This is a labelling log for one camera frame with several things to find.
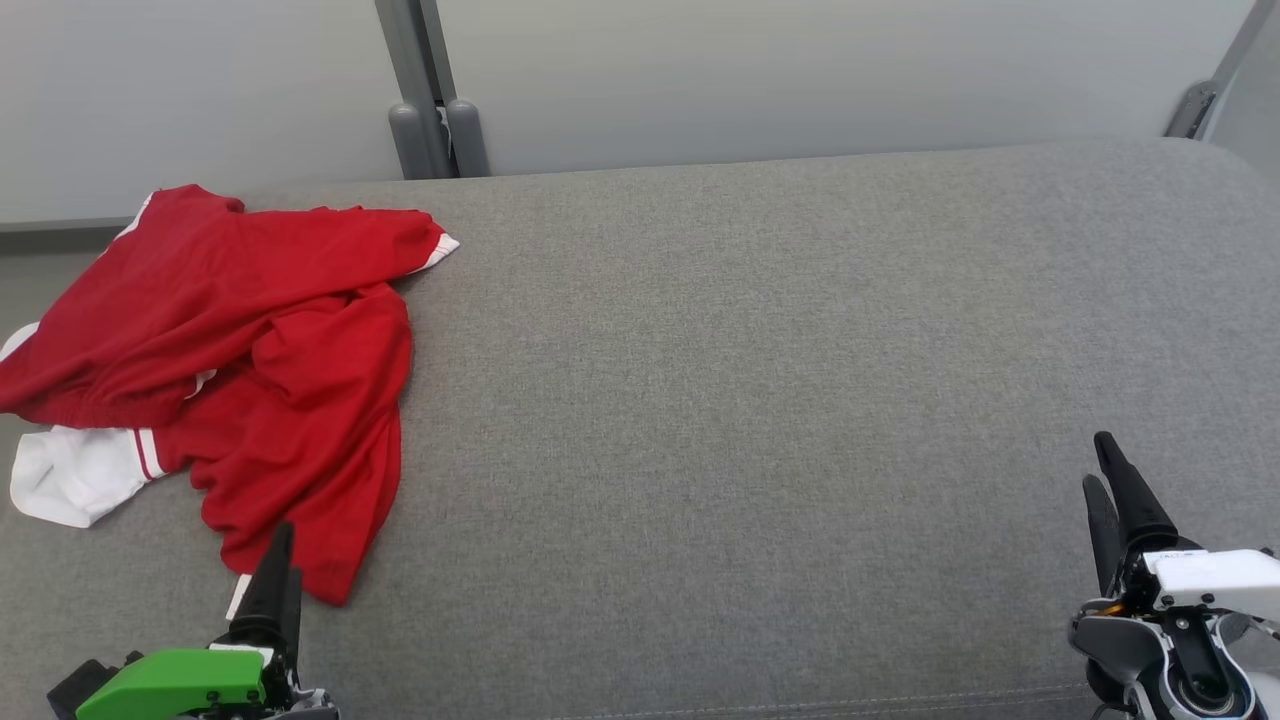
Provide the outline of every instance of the cable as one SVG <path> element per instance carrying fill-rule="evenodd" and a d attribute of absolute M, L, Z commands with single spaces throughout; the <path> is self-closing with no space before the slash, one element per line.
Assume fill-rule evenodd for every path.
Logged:
<path fill-rule="evenodd" d="M 1123 702 L 1103 702 L 1097 710 L 1093 711 L 1093 717 L 1089 717 L 1089 720 L 1101 720 L 1102 714 L 1107 710 L 1119 710 L 1120 712 L 1125 712 L 1128 715 L 1138 714 L 1138 708 L 1132 705 L 1125 705 Z"/>

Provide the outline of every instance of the metal bracket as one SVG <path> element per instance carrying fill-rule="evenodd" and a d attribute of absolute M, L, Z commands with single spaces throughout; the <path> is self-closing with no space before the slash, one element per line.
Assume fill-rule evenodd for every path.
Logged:
<path fill-rule="evenodd" d="M 449 165 L 449 149 L 444 140 L 444 128 L 434 111 L 431 81 L 422 61 L 422 46 L 419 42 L 415 23 L 415 8 L 411 0 L 375 0 L 378 19 L 387 37 L 387 50 L 390 53 L 396 81 L 399 83 L 403 102 L 392 108 L 389 119 L 396 151 L 401 159 L 401 172 L 404 179 L 448 178 L 453 177 Z M 417 119 L 419 127 L 411 127 Z"/>
<path fill-rule="evenodd" d="M 1226 87 L 1235 77 L 1235 70 L 1240 68 L 1244 54 L 1253 45 L 1253 40 L 1257 38 L 1258 32 L 1262 31 L 1262 26 L 1267 22 L 1267 15 L 1271 14 L 1275 4 L 1276 0 L 1254 0 L 1253 6 L 1249 8 L 1249 14 L 1244 17 L 1244 22 L 1240 24 L 1240 32 L 1235 35 L 1231 46 L 1222 55 L 1222 61 L 1217 64 L 1213 77 L 1193 85 L 1187 91 L 1183 101 L 1178 105 L 1178 110 L 1174 111 L 1174 119 L 1169 123 L 1165 137 L 1201 140 L 1204 136 L 1204 129 L 1208 127 L 1208 120 L 1213 114 L 1215 101 L 1222 92 L 1226 92 Z"/>
<path fill-rule="evenodd" d="M 1204 126 L 1204 120 L 1208 118 L 1210 110 L 1213 109 L 1213 101 L 1217 100 L 1217 81 L 1207 79 L 1193 85 L 1178 105 L 1178 111 L 1174 113 L 1174 120 L 1169 123 L 1165 137 L 1196 140 Z"/>

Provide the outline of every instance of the white stripe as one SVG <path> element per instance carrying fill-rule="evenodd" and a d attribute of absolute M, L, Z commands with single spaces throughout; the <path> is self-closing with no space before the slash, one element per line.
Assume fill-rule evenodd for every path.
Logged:
<path fill-rule="evenodd" d="M 205 383 L 214 379 L 214 375 L 216 374 L 218 370 L 205 370 L 204 373 L 196 373 L 196 389 L 191 391 L 191 395 L 183 397 L 183 400 L 191 400 L 192 397 L 200 395 L 200 388 L 205 387 Z"/>
<path fill-rule="evenodd" d="M 439 263 L 440 260 L 444 260 L 444 258 L 448 256 L 449 252 L 453 252 L 454 250 L 458 249 L 458 245 L 461 243 L 449 237 L 449 233 L 447 232 L 440 233 L 440 242 L 435 243 L 435 250 L 433 250 L 431 256 L 426 259 L 426 265 L 422 265 L 421 268 L 413 270 L 413 273 L 420 273 L 430 268 L 431 265 Z"/>
<path fill-rule="evenodd" d="M 142 446 L 142 469 L 146 470 L 146 474 L 151 478 L 164 477 L 165 471 L 160 466 L 160 456 L 156 454 L 156 436 L 151 428 L 138 430 L 138 443 Z"/>
<path fill-rule="evenodd" d="M 129 234 L 131 232 L 138 229 L 138 223 L 142 222 L 142 210 L 146 210 L 147 205 L 151 202 L 151 195 L 148 195 L 147 199 L 142 201 L 142 208 L 140 208 L 138 209 L 138 214 L 133 217 L 133 222 L 129 223 L 128 225 L 125 225 L 125 228 L 123 231 L 120 231 L 120 234 L 115 236 L 115 240 L 113 240 L 111 242 L 115 242 L 116 240 L 120 240 L 122 237 L 124 237 L 124 236 Z"/>
<path fill-rule="evenodd" d="M 0 360 L 13 355 L 13 351 L 18 350 L 18 346 L 31 340 L 31 336 L 36 334 L 38 328 L 40 323 L 32 323 L 13 333 L 13 336 L 5 341 L 4 347 L 0 347 Z"/>

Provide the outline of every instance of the robotic arm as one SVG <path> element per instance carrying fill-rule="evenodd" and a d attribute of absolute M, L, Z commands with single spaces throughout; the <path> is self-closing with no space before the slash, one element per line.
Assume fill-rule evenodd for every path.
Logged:
<path fill-rule="evenodd" d="M 323 689 L 298 685 L 302 571 L 282 524 L 227 633 L 204 650 L 133 652 L 120 669 L 96 660 L 49 693 L 59 720 L 339 720 Z"/>
<path fill-rule="evenodd" d="M 1245 673 L 1228 644 L 1248 629 L 1280 639 L 1280 560 L 1270 551 L 1211 552 L 1178 534 L 1110 433 L 1093 438 L 1111 486 L 1084 478 L 1102 597 L 1085 602 L 1069 642 L 1106 708 L 1140 720 L 1265 720 L 1280 680 Z"/>

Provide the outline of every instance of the gray fabric surface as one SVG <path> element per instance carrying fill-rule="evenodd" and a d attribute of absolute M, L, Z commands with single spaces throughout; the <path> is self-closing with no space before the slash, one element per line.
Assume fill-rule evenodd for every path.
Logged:
<path fill-rule="evenodd" d="M 1276 541 L 1280 197 L 1117 140 L 264 192 L 422 208 L 404 479 L 303 680 L 352 717 L 1080 719 L 1080 477 Z M 183 480 L 88 532 L 0 510 L 14 717 L 207 642 Z M 1260 651 L 1254 666 L 1280 664 Z"/>

